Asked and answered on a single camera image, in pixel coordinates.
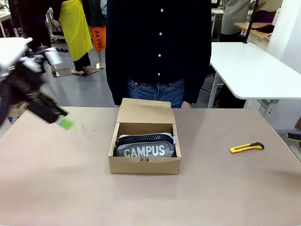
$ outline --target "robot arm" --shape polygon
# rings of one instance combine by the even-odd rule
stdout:
[[[5,120],[9,107],[19,102],[28,102],[27,109],[48,123],[58,122],[63,128],[69,129],[73,123],[65,119],[67,112],[59,108],[48,96],[40,92],[44,83],[41,77],[41,66],[44,61],[54,63],[59,59],[55,48],[41,49],[27,57],[21,57],[25,48],[15,51],[11,59],[5,59],[1,63],[1,69],[9,69],[0,75],[0,125]]]

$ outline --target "open box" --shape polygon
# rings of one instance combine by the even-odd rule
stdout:
[[[175,137],[173,157],[141,160],[140,157],[116,156],[115,145],[119,136],[153,133],[171,133]],[[124,98],[109,153],[111,173],[178,174],[181,158],[174,112],[170,102]]]

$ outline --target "black pole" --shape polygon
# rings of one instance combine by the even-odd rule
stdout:
[[[256,0],[255,5],[254,5],[254,9],[253,9],[253,13],[252,13],[252,16],[251,16],[250,24],[249,24],[248,30],[246,32],[246,38],[245,38],[244,43],[248,43],[248,38],[249,38],[250,31],[251,31],[251,28],[252,28],[252,25],[253,25],[253,21],[255,19],[255,14],[256,14],[256,11],[258,9],[258,5],[259,5],[259,0]]]

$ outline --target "yellow skirt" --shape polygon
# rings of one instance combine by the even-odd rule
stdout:
[[[77,61],[93,48],[81,0],[64,1],[60,20],[72,60]]]

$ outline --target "dark navy shirt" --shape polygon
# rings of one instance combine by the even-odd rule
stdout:
[[[108,0],[106,72],[115,104],[127,81],[185,79],[184,101],[198,99],[211,57],[207,0]]]

